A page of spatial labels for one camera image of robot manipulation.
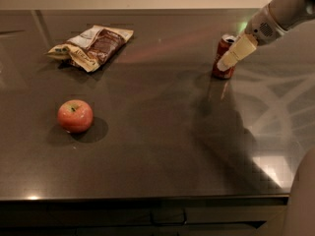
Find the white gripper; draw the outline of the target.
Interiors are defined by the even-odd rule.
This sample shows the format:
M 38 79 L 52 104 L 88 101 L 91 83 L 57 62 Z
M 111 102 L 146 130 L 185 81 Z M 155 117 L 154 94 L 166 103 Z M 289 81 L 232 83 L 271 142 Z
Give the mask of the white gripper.
M 257 46 L 267 45 L 288 32 L 284 25 L 284 10 L 271 4 L 260 9 L 247 23 L 247 26 L 222 56 L 226 68 L 253 53 Z

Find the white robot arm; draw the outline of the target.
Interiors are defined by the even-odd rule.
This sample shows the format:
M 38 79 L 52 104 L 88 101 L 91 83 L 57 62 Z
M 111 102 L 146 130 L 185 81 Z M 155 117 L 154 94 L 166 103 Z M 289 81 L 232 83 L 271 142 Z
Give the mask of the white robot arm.
M 272 0 L 248 21 L 235 42 L 217 61 L 217 68 L 225 72 L 249 56 L 258 47 L 283 37 L 295 27 L 315 18 L 315 0 Z M 297 71 L 286 75 L 283 82 L 298 82 L 296 87 L 277 99 L 276 110 L 297 118 L 306 113 L 304 124 L 314 125 L 314 107 L 300 98 L 314 91 L 314 75 Z M 295 165 L 288 164 L 286 155 L 258 155 L 254 163 L 278 185 L 291 176 L 289 198 L 283 214 L 279 234 L 265 236 L 315 236 L 315 150 L 306 152 Z

